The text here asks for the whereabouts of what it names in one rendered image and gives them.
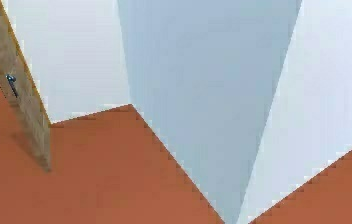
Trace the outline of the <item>brown wooden room door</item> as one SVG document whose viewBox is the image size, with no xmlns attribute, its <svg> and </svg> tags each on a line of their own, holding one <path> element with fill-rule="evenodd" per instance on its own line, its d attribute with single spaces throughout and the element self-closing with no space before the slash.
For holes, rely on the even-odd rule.
<svg viewBox="0 0 352 224">
<path fill-rule="evenodd" d="M 0 89 L 31 144 L 32 155 L 50 171 L 51 122 L 1 0 Z"/>
</svg>

